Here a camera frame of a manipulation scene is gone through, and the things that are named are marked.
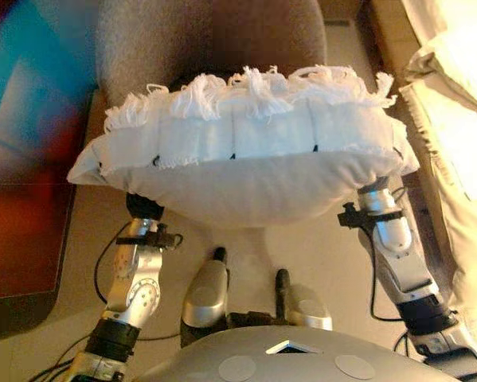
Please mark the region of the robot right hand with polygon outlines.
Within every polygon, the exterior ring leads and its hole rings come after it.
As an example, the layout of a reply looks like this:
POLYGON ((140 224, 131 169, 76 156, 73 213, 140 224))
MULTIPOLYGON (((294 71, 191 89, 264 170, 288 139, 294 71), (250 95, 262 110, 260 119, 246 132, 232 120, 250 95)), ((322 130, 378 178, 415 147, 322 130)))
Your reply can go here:
POLYGON ((388 176, 378 177, 372 184, 362 187, 361 192, 372 193, 376 191, 381 191, 383 189, 387 189, 388 186, 389 186, 388 176))

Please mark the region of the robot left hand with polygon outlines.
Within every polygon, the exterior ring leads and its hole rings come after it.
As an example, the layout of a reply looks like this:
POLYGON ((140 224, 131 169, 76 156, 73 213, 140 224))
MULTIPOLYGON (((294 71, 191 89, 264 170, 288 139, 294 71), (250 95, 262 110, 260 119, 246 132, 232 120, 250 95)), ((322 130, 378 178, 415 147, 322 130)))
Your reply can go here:
POLYGON ((164 208, 155 201, 133 193, 126 195, 126 206, 131 217, 138 219, 160 221, 164 212, 164 208))

